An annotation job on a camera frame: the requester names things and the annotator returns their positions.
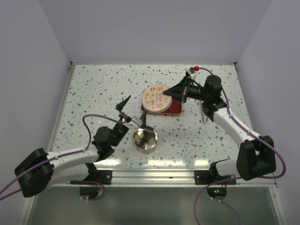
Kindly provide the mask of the round silver tin lid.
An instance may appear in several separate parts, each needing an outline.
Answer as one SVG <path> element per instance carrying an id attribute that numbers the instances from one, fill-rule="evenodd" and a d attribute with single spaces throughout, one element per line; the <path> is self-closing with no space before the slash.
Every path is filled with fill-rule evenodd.
<path id="1" fill-rule="evenodd" d="M 172 97 L 164 95 L 163 92 L 169 89 L 162 84 L 155 84 L 147 87 L 142 92 L 142 107 L 150 113 L 162 113 L 172 104 Z"/>

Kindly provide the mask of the metal tongs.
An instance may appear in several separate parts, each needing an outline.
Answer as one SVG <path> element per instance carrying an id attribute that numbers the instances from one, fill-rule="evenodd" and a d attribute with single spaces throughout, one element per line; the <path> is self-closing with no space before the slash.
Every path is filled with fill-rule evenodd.
<path id="1" fill-rule="evenodd" d="M 208 122 L 208 117 L 204 113 L 203 106 L 201 106 L 201 116 L 202 116 L 203 124 L 206 124 Z"/>

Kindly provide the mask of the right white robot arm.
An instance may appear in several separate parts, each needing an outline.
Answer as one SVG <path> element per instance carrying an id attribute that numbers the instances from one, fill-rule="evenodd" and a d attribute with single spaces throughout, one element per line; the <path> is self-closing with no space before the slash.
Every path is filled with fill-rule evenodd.
<path id="1" fill-rule="evenodd" d="M 204 115 L 219 125 L 237 144 L 237 159 L 211 163 L 207 180 L 219 184 L 226 177 L 240 176 L 243 180 L 251 180 L 273 173 L 276 170 L 273 140 L 252 131 L 235 118 L 228 100 L 221 98 L 222 91 L 221 79 L 216 75 L 209 75 L 203 86 L 194 83 L 191 76 L 186 75 L 180 83 L 163 92 L 181 103 L 185 103 L 187 98 L 200 100 Z"/>

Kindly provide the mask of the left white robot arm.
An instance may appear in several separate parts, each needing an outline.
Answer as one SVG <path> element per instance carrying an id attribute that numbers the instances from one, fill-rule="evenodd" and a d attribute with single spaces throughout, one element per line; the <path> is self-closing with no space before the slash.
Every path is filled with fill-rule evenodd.
<path id="1" fill-rule="evenodd" d="M 94 183 L 98 177 L 94 163 L 109 158 L 129 130 L 137 131 L 146 125 L 146 112 L 140 117 L 129 117 L 122 112 L 128 100 L 116 105 L 119 120 L 114 120 L 113 128 L 102 126 L 94 135 L 88 131 L 86 147 L 61 152 L 39 148 L 31 152 L 14 170 L 23 196 L 35 196 L 50 185 L 69 180 Z"/>

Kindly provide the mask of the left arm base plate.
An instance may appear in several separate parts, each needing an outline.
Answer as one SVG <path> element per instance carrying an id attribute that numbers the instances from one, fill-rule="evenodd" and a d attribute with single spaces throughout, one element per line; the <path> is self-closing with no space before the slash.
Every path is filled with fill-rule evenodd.
<path id="1" fill-rule="evenodd" d="M 83 180 L 72 180 L 70 184 L 72 185 L 111 185 L 113 178 L 113 172 L 111 170 L 96 170 L 90 172 L 89 175 Z"/>

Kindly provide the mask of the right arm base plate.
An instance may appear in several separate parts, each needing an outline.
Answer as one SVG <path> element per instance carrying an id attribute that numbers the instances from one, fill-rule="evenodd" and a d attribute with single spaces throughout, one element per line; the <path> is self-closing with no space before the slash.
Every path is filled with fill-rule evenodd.
<path id="1" fill-rule="evenodd" d="M 194 180 L 196 185 L 208 185 L 213 182 L 230 178 L 231 176 L 220 176 L 217 172 L 210 172 L 209 170 L 194 171 Z"/>

